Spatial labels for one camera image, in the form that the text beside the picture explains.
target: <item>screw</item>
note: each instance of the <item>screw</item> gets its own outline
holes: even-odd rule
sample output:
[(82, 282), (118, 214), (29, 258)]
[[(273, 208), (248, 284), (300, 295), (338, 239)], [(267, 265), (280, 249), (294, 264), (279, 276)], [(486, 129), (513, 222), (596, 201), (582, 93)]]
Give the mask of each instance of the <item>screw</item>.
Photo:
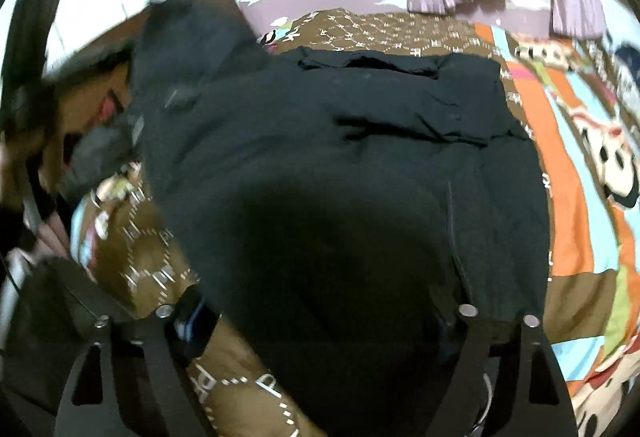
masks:
[(169, 304), (161, 305), (156, 309), (156, 316), (158, 318), (168, 318), (174, 311), (174, 307)]
[(527, 327), (535, 329), (536, 327), (540, 326), (540, 320), (533, 314), (527, 314), (526, 316), (524, 316), (524, 324), (527, 325)]
[(460, 307), (458, 307), (458, 312), (465, 318), (475, 318), (476, 316), (478, 316), (478, 309), (476, 309), (473, 305), (469, 305), (468, 303), (463, 303)]
[(107, 325), (109, 324), (109, 317), (108, 316), (100, 316), (96, 322), (94, 323), (94, 327), (96, 329), (103, 329), (105, 328)]

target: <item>metal bolt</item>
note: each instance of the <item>metal bolt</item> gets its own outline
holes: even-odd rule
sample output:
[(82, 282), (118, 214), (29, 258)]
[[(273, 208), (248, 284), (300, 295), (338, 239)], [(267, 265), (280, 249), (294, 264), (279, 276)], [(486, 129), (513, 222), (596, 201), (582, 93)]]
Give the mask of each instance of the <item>metal bolt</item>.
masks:
[(103, 329), (105, 328), (107, 325), (109, 324), (109, 317), (108, 316), (100, 316), (96, 322), (94, 323), (94, 327), (96, 329)]
[(168, 318), (174, 311), (174, 307), (169, 304), (161, 305), (156, 309), (156, 316), (158, 318)]
[(526, 316), (524, 316), (524, 324), (527, 325), (527, 327), (535, 329), (536, 327), (540, 326), (540, 320), (533, 314), (527, 314)]
[(478, 316), (478, 309), (476, 309), (473, 305), (469, 305), (468, 303), (463, 303), (460, 307), (458, 307), (458, 312), (462, 314), (465, 318), (475, 318)]

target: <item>patterned bedsheet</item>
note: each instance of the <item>patterned bedsheet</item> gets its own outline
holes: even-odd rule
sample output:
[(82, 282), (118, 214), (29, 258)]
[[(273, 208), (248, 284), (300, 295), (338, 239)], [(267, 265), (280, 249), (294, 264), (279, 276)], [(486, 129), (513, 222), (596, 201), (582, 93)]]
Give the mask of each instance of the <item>patterned bedsheet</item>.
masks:
[(429, 56), (468, 52), (502, 66), (506, 99), (535, 141), (552, 232), (544, 326), (580, 435), (600, 435), (640, 372), (640, 206), (634, 115), (600, 42), (538, 41), (410, 13), (314, 12), (266, 35), (298, 46)]

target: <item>black garment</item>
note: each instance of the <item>black garment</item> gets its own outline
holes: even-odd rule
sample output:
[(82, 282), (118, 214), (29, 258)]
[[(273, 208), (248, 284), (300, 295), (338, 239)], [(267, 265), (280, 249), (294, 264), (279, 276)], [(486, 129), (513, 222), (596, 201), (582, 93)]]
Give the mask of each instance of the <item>black garment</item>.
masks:
[(203, 292), (332, 437), (424, 433), (458, 303), (542, 316), (546, 195), (499, 72), (270, 56), (214, 10), (151, 11), (131, 83), (154, 199)]

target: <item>person's hand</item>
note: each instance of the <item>person's hand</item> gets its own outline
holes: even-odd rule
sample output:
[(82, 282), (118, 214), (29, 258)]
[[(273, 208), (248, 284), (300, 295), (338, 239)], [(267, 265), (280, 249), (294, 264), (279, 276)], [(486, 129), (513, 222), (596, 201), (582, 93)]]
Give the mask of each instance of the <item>person's hand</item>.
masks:
[(0, 207), (22, 211), (20, 170), (30, 157), (42, 152), (40, 185), (47, 193), (57, 188), (63, 166), (63, 131), (58, 120), (49, 136), (45, 129), (0, 139)]

